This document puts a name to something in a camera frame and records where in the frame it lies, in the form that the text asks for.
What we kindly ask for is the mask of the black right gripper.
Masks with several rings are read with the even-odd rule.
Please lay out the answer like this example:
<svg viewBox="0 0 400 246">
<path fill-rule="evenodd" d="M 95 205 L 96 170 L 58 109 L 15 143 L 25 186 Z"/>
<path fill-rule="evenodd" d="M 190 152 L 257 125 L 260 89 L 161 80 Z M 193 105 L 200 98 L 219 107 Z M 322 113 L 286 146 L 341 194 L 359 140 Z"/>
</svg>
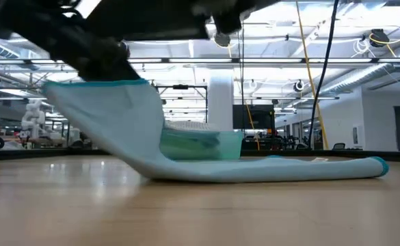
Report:
<svg viewBox="0 0 400 246">
<path fill-rule="evenodd" d="M 140 76 L 130 65 L 129 48 L 113 38 L 90 36 L 90 80 L 137 80 Z"/>
</svg>

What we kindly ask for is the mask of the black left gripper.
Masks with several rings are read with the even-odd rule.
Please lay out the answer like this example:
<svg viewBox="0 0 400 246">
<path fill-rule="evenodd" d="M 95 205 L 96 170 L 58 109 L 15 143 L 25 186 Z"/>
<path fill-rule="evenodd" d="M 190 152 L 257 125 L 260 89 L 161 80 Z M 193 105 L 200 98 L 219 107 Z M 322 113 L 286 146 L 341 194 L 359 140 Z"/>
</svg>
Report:
<svg viewBox="0 0 400 246">
<path fill-rule="evenodd" d="M 96 60 L 93 34 L 79 27 L 47 27 L 46 36 L 52 58 L 71 65 L 85 80 L 97 79 L 97 72 L 92 67 Z"/>
</svg>

